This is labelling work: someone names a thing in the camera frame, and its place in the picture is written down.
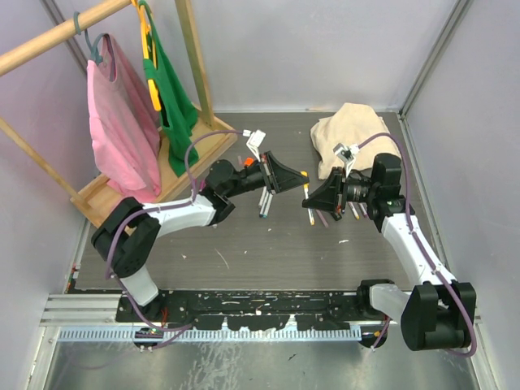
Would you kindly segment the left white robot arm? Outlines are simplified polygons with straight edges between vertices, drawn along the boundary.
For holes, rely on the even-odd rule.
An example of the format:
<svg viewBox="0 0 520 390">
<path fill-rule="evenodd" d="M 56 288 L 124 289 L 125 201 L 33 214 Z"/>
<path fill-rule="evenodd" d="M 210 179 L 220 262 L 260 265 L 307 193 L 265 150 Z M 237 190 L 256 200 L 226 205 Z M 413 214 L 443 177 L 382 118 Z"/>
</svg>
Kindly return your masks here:
<svg viewBox="0 0 520 390">
<path fill-rule="evenodd" d="M 144 204 L 134 197 L 124 198 L 93 234 L 91 243 L 134 300 L 134 313 L 153 322 L 162 314 L 163 303 L 145 264 L 157 238 L 223 222 L 235 209 L 231 197 L 257 189 L 274 195 L 308 183 L 307 176 L 279 162 L 270 151 L 240 171 L 220 159 L 210 166 L 193 200 Z"/>
</svg>

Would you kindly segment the pink pen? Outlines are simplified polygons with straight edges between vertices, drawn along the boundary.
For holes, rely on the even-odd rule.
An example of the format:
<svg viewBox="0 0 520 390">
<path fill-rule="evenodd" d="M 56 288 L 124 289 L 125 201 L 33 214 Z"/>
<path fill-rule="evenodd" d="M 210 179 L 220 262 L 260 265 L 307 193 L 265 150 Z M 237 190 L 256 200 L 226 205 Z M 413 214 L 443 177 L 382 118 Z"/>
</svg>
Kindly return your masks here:
<svg viewBox="0 0 520 390">
<path fill-rule="evenodd" d="M 325 228 L 328 228 L 328 227 L 329 227 L 329 224 L 328 224 L 326 218 L 324 217 L 323 213 L 322 213 L 320 210 L 316 210 L 316 214 L 317 214 L 317 216 L 319 217 L 319 219 L 321 220 L 323 226 L 324 226 Z"/>
</svg>

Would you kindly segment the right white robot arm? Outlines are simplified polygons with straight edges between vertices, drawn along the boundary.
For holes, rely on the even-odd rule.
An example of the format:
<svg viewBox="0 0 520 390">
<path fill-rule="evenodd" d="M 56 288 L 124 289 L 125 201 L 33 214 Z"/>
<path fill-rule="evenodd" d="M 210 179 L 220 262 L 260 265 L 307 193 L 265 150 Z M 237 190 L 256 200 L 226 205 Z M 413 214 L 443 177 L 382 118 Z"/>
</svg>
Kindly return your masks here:
<svg viewBox="0 0 520 390">
<path fill-rule="evenodd" d="M 377 154 L 371 174 L 365 176 L 354 170 L 351 149 L 341 150 L 339 157 L 344 165 L 331 170 L 326 181 L 302 202 L 303 207 L 339 219 L 347 203 L 366 204 L 369 219 L 391 245 L 413 285 L 411 292 L 404 292 L 389 279 L 363 280 L 357 288 L 357 312 L 367 320 L 383 314 L 396 321 L 412 351 L 448 349 L 472 356 L 476 351 L 476 291 L 457 280 L 423 235 L 401 192 L 408 180 L 405 164 L 395 155 Z"/>
</svg>

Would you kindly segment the orange cap marker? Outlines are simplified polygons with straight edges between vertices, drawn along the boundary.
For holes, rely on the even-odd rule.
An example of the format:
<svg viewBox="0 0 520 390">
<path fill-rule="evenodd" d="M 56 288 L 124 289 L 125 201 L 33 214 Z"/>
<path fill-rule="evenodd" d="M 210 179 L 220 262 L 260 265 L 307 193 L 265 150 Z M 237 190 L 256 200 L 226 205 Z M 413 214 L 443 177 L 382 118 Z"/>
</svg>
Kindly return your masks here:
<svg viewBox="0 0 520 390">
<path fill-rule="evenodd" d="M 352 202 L 349 202 L 349 208 L 352 211 L 354 218 L 356 220 L 359 220 L 360 219 L 360 215 L 358 213 L 358 210 L 357 210 L 356 206 Z"/>
</svg>

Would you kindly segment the purple cap marker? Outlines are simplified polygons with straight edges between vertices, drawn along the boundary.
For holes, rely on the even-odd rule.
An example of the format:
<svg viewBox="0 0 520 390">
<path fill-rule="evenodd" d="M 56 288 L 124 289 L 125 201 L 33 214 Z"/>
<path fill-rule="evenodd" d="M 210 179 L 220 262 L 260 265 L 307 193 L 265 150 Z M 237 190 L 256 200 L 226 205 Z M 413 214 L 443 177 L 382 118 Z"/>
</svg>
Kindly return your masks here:
<svg viewBox="0 0 520 390">
<path fill-rule="evenodd" d="M 364 218 L 369 218 L 369 215 L 368 215 L 368 213 L 367 213 L 367 209 L 366 209 L 365 204 L 364 204 L 364 203 L 359 203 L 358 205 L 359 205 L 359 207 L 360 207 L 360 210 L 361 210 L 361 212 L 362 212 L 363 217 L 364 217 Z"/>
</svg>

